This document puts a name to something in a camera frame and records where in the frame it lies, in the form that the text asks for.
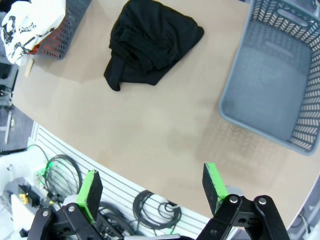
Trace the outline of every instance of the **gray laundry basket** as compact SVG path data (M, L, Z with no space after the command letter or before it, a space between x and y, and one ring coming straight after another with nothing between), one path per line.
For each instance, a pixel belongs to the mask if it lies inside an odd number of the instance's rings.
M219 112L312 154L319 141L320 20L283 0L253 0Z
M62 23L41 42L37 53L63 59L91 1L66 0L65 17Z

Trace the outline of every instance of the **white slatted panel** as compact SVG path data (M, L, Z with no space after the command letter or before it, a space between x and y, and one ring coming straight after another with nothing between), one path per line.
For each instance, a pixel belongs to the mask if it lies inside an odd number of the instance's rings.
M52 135L37 123L35 123L33 126L30 144L32 143L43 148L49 158L52 158L58 154L68 155L73 158L79 165L83 178L89 170L98 170L103 184L101 200L116 205L130 221L135 219L132 206L137 194L144 190L143 187L125 179L124 177L112 172L101 164L88 158L84 154L80 153ZM66 170L63 174L67 176L67 178L72 179L70 184L74 185L74 183L72 183L74 182L74 178L70 171ZM69 188L64 181L59 181L59 184L61 184L61 187L63 188ZM158 195L153 195L146 202L145 210L151 217L157 219L159 217L158 206L160 203L165 201L166 200L164 198ZM181 220L177 224L174 233L179 233L181 235L196 239L208 222L209 218L185 207L181 207L181 211ZM134 228L136 228L137 222L133 222L132 225ZM141 224L139 226L139 231L146 236L155 235L153 230L143 227ZM170 232L170 229L156 231L157 235L168 234ZM233 236L235 233L236 229L233 228L228 239L231 239L231 236Z

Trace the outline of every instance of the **coiled black cable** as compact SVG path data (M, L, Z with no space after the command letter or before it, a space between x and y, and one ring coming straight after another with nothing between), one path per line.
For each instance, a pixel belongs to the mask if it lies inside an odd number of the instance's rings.
M105 201L99 204L95 227L105 240L111 240L114 237L123 239L124 236L135 235L134 229L122 212L113 204Z
M144 191L140 192L135 197L135 199L133 201L133 207L132 207L133 214L134 214L134 217L136 218L136 220L138 221L138 225L139 225L139 223L141 223L145 227L147 227L149 229L153 229L153 230L169 229L169 228L173 227L171 230L171 233L173 233L177 223L181 219L181 215L182 215L181 208L172 202L160 203L157 208L158 213L161 217L163 217L164 219L167 219L168 221L159 222L159 221L153 219L152 217L150 217L144 209L144 205L145 205L146 201L152 195L153 195L152 192L150 192L148 190L144 190ZM160 211L161 206L164 206L165 211L167 211L168 213L173 213L173 215L172 216L164 215Z
M59 163L60 165L62 165L64 168L66 168L72 175L75 185L76 185L76 190L74 190L71 185L70 185L70 179L67 179L61 172L59 172L58 170L56 170L54 168L53 163ZM69 166L67 166L67 163L71 164L72 167L75 169L76 174L77 174L77 178L74 174L74 172L71 170L71 168ZM55 178L53 177L53 173L55 173L56 175L58 175L58 177L62 180L65 181L65 183L67 184L68 188L69 188L69 192L67 192L66 189L64 189L64 191L66 192L65 194L63 194L61 192L61 190L58 190L58 184L55 180ZM73 160L71 157L67 156L67 155L56 155L53 158L51 158L45 167L44 170L44 184L46 187L46 190L56 196L56 201L58 203L63 203L64 199L69 196L69 195L74 195L74 194L78 194L81 186L83 183L83 179L82 179L82 175L81 175L81 171L79 169L79 166L77 165L76 161Z

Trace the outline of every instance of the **wooden table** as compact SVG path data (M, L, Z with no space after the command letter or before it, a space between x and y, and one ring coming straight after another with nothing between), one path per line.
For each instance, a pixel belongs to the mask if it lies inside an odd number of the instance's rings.
M112 171L211 217L204 162L253 200L271 196L286 226L320 172L320 150L303 156L223 120L218 101L249 5L236 0L161 0L204 28L200 42L156 86L110 89L103 73L111 29L125 0L93 0L61 61L21 68L13 103L57 137Z

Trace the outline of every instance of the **white bag with black print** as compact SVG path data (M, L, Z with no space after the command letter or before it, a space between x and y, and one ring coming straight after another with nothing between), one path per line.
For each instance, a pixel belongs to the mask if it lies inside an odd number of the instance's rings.
M2 21L1 39L12 64L21 65L26 55L55 30L66 15L66 0L16 1Z

